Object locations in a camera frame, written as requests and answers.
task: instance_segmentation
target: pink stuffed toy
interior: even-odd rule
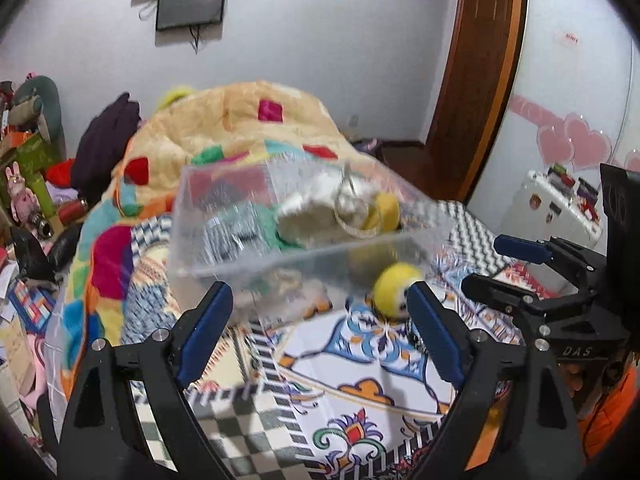
[[[11,214],[18,224],[28,225],[29,218],[33,212],[40,211],[40,202],[29,189],[20,174],[20,167],[17,162],[13,163],[13,170],[8,166],[4,168],[6,174],[7,188],[11,197]]]

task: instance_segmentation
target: heart sticker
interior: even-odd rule
[[[638,150],[631,150],[626,154],[625,169],[640,171],[640,152]]]
[[[611,156],[611,141],[602,132],[589,129],[582,116],[571,113],[564,120],[564,136],[574,146],[575,171],[597,168]]]
[[[562,133],[556,132],[553,126],[538,128],[538,149],[545,166],[556,162],[566,164],[574,158],[574,146]]]

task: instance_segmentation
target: clear plastic container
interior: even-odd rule
[[[208,288],[221,280],[234,294],[230,322],[258,318],[273,325],[304,317],[309,304],[322,303],[323,295],[338,306],[348,296],[367,294],[382,271],[395,262],[414,264],[430,275],[453,220],[375,159],[363,157],[351,169],[380,190],[394,193],[401,207],[420,203],[422,228],[403,226],[367,240],[353,238],[307,250],[254,244],[232,261],[216,262],[204,250],[210,243],[205,242],[204,230],[219,223],[218,215],[224,218],[232,209],[238,216],[248,202],[257,209],[273,208],[322,171],[342,172],[342,163],[282,155],[233,169],[220,164],[185,166],[174,203],[168,259],[169,280],[181,309],[196,307]]]

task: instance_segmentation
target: white wall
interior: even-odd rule
[[[451,46],[453,28],[456,25],[457,10],[458,0],[449,0],[447,15],[444,18],[444,31],[442,34],[442,45],[440,46],[440,56],[438,56],[438,63],[433,77],[433,85],[431,85],[431,92],[429,95],[429,103],[427,104],[427,111],[424,114],[424,124],[422,125],[422,133],[420,134],[420,140],[422,142],[426,142],[427,137],[429,136],[433,116],[436,112],[436,105],[438,104],[442,79],[444,78],[444,71],[447,68],[447,61],[449,60],[449,47]]]
[[[573,34],[577,44],[566,40]],[[529,0],[515,94],[564,118],[584,115],[615,146],[625,113],[631,37],[607,0]],[[529,170],[546,170],[537,145],[538,126],[508,110],[470,211],[497,230]],[[569,171],[595,186],[597,168]]]
[[[0,78],[58,85],[68,152],[92,117],[129,91],[142,115],[171,86],[267,79],[315,94],[338,126],[418,139],[450,0],[227,0],[222,27],[155,33],[147,0],[28,0],[0,43]]]

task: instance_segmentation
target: yellow tennis ball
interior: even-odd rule
[[[376,206],[382,216],[382,228],[380,232],[389,233],[395,231],[400,223],[400,203],[393,193],[381,192],[376,196]],[[376,211],[371,211],[362,225],[364,231],[373,229],[378,225],[380,218]]]
[[[373,303],[384,316],[405,319],[407,290],[424,279],[422,271],[411,264],[397,263],[387,267],[373,286]]]

